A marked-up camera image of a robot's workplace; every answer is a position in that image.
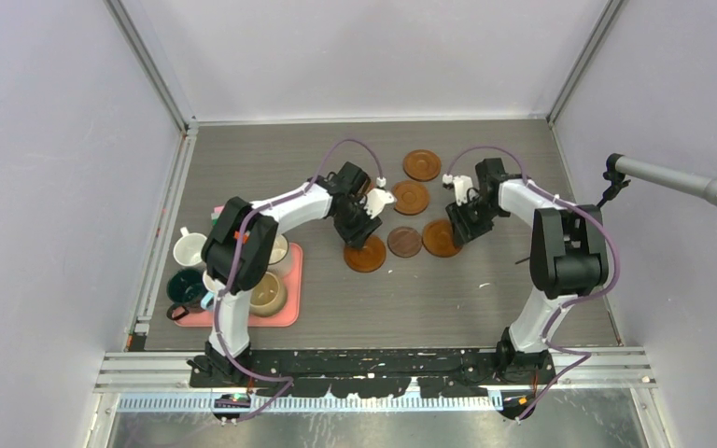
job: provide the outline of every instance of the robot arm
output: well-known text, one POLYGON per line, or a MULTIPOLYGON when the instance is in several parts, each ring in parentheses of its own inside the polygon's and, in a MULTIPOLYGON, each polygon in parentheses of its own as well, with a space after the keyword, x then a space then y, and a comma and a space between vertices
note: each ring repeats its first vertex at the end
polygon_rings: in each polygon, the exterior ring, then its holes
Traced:
MULTIPOLYGON (((387 204, 395 201, 394 196, 383 189, 371 189, 365 195, 369 183, 366 173, 347 162, 339 173, 320 176, 309 190, 290 201, 279 203, 280 199, 296 192, 303 193, 309 182, 268 200, 248 203, 234 197, 227 201, 202 249, 207 274, 218 287, 225 287, 227 283, 244 218, 255 208, 275 203, 248 222, 231 290, 221 298, 219 313, 214 316, 218 319, 231 356, 237 357, 248 347, 251 290, 268 269, 275 236, 315 219, 333 217, 334 228, 344 242, 352 247, 363 247, 367 238, 381 225, 378 215, 387 204)), ((210 334, 205 351, 213 349, 223 357, 215 330, 210 334)))
MULTIPOLYGON (((605 283, 609 274, 606 242, 591 224, 529 189, 520 175, 508 175, 501 159, 476 165, 479 188, 465 175, 445 176, 456 200, 446 207, 456 245, 464 245, 493 228, 494 217, 516 215, 532 228, 529 273, 534 287, 521 315, 504 331, 500 348, 509 354, 547 350, 542 333, 556 308, 605 283)), ((601 221, 594 205, 581 209, 601 221)), ((551 334, 567 314, 562 310, 551 334)))

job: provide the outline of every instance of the white wall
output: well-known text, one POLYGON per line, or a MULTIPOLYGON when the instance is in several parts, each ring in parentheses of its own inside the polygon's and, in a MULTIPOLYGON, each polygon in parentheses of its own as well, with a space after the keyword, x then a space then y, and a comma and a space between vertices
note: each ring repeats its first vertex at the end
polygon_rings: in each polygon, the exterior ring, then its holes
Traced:
POLYGON ((199 120, 275 120, 544 116, 606 2, 141 3, 199 120))
MULTIPOLYGON (((582 201, 613 152, 717 175, 717 2, 628 2, 557 132, 582 201)), ((678 446, 717 446, 717 210, 634 181, 603 214, 623 335, 647 349, 678 446)))
POLYGON ((101 0, 0 2, 0 447, 81 442, 178 143, 101 0))

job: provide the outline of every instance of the coffee cup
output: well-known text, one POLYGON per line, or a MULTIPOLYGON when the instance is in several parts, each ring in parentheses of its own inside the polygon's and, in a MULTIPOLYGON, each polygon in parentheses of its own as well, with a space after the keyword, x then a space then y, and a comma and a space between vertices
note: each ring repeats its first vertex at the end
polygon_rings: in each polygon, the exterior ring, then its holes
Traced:
POLYGON ((265 273, 251 291, 249 311, 258 317, 270 317, 282 311, 287 303, 287 288, 275 273, 265 273))
POLYGON ((177 264, 184 268, 203 264, 202 248, 207 237, 201 233, 190 233, 185 227, 180 229, 180 233, 183 236, 177 240, 172 249, 172 256, 177 264))
POLYGON ((292 253, 289 250, 289 241, 284 235, 276 235, 271 258, 268 260, 268 272, 284 278, 290 271, 292 271, 292 253))
POLYGON ((202 273, 194 268, 185 268, 176 273, 166 284, 166 295, 172 305, 166 310, 166 317, 179 320, 189 313, 200 313, 200 301, 207 293, 202 283, 202 273))

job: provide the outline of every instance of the cup handle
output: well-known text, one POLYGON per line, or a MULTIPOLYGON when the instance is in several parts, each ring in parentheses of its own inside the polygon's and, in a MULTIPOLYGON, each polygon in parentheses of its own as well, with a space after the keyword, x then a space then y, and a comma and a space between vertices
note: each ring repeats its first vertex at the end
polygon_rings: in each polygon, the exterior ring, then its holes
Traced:
POLYGON ((199 306, 201 306, 203 310, 210 311, 208 308, 213 303, 214 296, 215 296, 215 294, 213 294, 210 291, 207 291, 207 294, 205 294, 204 297, 202 297, 202 301, 199 303, 199 306))
POLYGON ((180 303, 172 303, 172 306, 170 306, 169 309, 166 310, 166 317, 169 320, 180 320, 188 314, 190 314, 188 307, 180 303), (177 308, 183 309, 183 312, 179 315, 175 315, 175 311, 177 311, 177 308))

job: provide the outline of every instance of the brown saucer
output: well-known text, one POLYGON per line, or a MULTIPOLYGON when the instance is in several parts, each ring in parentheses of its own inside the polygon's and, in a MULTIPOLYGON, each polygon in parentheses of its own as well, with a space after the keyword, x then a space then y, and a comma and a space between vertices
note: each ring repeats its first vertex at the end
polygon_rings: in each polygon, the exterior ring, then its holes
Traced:
POLYGON ((441 172, 441 159, 426 149, 411 151, 402 160, 402 169, 413 180, 427 182, 441 172))
POLYGON ((391 231, 386 239, 388 250, 392 254, 408 259, 419 253, 422 249, 422 235, 410 227, 398 227, 391 231))
POLYGON ((448 219, 430 222, 422 231, 425 248, 436 257, 454 257, 460 252, 452 238, 452 223, 448 219))
POLYGON ((391 193, 397 198, 394 209, 403 215, 418 215, 428 208, 430 194, 424 184, 413 180, 403 180, 395 184, 391 193))
POLYGON ((344 247, 344 262, 357 273, 371 273, 386 261, 386 245, 375 235, 367 238, 362 249, 344 247))

